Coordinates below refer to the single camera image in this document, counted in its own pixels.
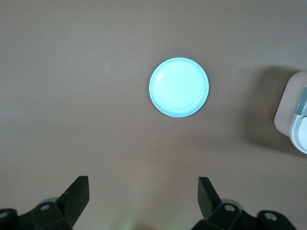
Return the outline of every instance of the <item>cyan plate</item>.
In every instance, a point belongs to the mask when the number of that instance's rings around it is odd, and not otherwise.
[[[209,81],[203,68],[184,57],[169,59],[152,74],[149,94],[158,110],[172,117],[189,116],[205,103]]]

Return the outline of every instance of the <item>white bottle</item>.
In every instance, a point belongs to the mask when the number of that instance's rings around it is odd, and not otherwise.
[[[278,131],[307,154],[307,71],[296,73],[288,81],[274,122]]]

